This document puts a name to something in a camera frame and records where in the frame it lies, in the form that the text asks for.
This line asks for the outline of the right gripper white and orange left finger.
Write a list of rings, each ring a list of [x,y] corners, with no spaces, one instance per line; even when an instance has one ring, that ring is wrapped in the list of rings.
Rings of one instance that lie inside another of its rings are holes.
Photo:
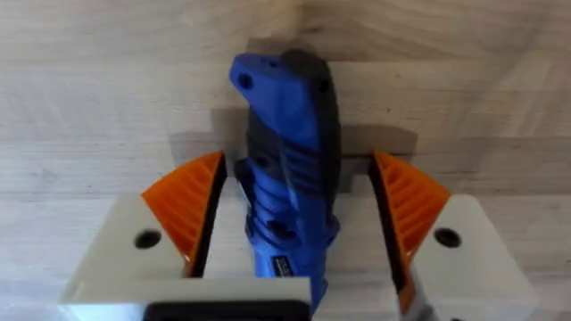
[[[173,300],[203,275],[227,177],[222,151],[204,154],[142,193],[120,196],[62,293],[62,304]]]

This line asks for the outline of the right gripper white and orange right finger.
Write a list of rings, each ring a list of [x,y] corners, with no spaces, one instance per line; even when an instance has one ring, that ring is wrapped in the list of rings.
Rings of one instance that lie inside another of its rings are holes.
[[[408,162],[372,153],[396,313],[405,321],[527,320],[534,288],[478,199],[452,193]]]

